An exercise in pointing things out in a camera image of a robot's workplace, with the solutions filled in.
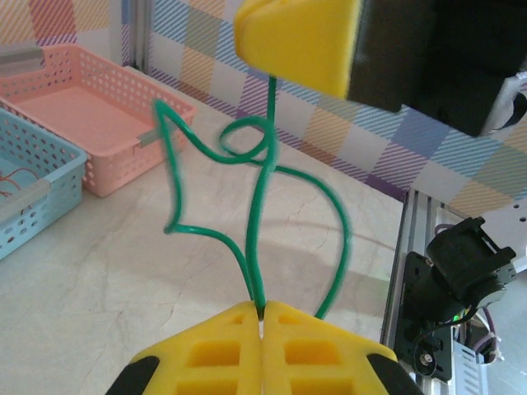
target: pink plastic basket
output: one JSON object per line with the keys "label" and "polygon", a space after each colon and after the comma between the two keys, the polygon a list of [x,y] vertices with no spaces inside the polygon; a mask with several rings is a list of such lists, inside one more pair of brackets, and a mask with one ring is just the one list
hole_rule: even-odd
{"label": "pink plastic basket", "polygon": [[[0,77],[0,106],[84,149],[83,184],[98,196],[162,161],[152,99],[164,100],[188,124],[196,114],[170,91],[75,44],[33,52],[41,57],[42,68]],[[178,131],[174,139],[182,150],[186,138]]]}

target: marble surface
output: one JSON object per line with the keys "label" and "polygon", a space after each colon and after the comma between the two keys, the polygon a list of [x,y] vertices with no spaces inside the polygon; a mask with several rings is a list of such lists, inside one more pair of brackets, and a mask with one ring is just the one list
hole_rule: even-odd
{"label": "marble surface", "polygon": [[[195,132],[213,142],[229,117],[199,108]],[[244,129],[234,146],[253,146]],[[341,194],[355,235],[343,291],[328,320],[378,340],[402,204],[281,144],[281,160]],[[256,170],[181,155],[185,222],[243,245]],[[163,165],[81,206],[0,262],[0,393],[102,394],[141,349],[248,298],[234,257],[202,236],[164,235],[171,195]],[[263,214],[259,258],[268,298],[313,312],[337,262],[340,229],[314,187],[280,174]]]}

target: blue plastic basket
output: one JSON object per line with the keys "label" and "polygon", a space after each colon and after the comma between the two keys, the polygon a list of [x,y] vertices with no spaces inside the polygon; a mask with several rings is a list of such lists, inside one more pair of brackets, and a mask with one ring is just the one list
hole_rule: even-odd
{"label": "blue plastic basket", "polygon": [[82,149],[0,109],[0,259],[81,202],[85,162]]}

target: green cable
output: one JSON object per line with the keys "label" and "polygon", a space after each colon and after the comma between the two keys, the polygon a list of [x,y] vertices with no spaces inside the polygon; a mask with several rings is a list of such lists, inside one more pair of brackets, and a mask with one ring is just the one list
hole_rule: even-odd
{"label": "green cable", "polygon": [[[271,176],[275,171],[311,182],[314,186],[320,189],[335,206],[343,228],[341,258],[327,295],[324,297],[324,300],[315,314],[315,317],[317,318],[324,318],[333,304],[346,274],[349,256],[351,253],[351,222],[348,218],[347,211],[344,208],[343,203],[338,198],[338,195],[324,181],[302,171],[277,165],[278,144],[274,133],[276,87],[277,80],[276,78],[271,77],[269,79],[268,88],[268,119],[260,117],[237,119],[222,130],[219,136],[220,148],[226,154],[228,154],[228,156],[218,154],[203,144],[203,142],[190,129],[189,125],[187,125],[186,122],[166,103],[161,100],[154,101],[154,119],[156,120],[157,130],[161,135],[161,141],[166,148],[167,160],[171,172],[172,188],[174,189],[175,194],[175,209],[172,213],[172,218],[169,224],[165,228],[165,232],[167,234],[179,232],[193,235],[204,235],[224,243],[235,255],[236,261],[240,266],[242,276],[247,286],[249,296],[251,300],[254,301],[259,318],[262,319],[264,316],[266,298],[262,275],[261,271],[259,270],[258,237],[260,219],[264,209],[264,199],[267,187],[271,180]],[[208,228],[203,228],[201,226],[180,224],[180,219],[184,211],[184,185],[180,177],[178,167],[179,165],[174,147],[172,145],[172,139],[170,136],[171,129],[167,125],[166,119],[169,119],[171,122],[173,122],[177,128],[179,128],[181,132],[190,140],[190,142],[209,159],[224,165],[237,165],[245,163],[257,165],[261,168],[256,180],[253,197],[250,204],[250,213],[245,235],[245,256],[241,252],[240,248],[236,245],[234,240],[223,233]],[[247,152],[237,152],[229,146],[229,144],[226,142],[226,139],[234,131],[247,126],[261,129],[263,131],[263,138],[253,149]],[[262,160],[254,159],[264,150],[267,150],[267,152],[266,156]]]}

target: checkered wall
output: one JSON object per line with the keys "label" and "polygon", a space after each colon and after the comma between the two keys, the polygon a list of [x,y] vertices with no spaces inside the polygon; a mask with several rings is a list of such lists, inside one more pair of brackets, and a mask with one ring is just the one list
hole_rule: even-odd
{"label": "checkered wall", "polygon": [[[233,117],[264,115],[267,76],[234,51],[241,3],[155,0],[150,74]],[[527,118],[472,139],[409,108],[390,114],[288,81],[278,88],[283,142],[395,198],[416,188],[469,215],[527,198]]]}
{"label": "checkered wall", "polygon": [[129,61],[128,0],[0,0],[0,52],[77,43]]}

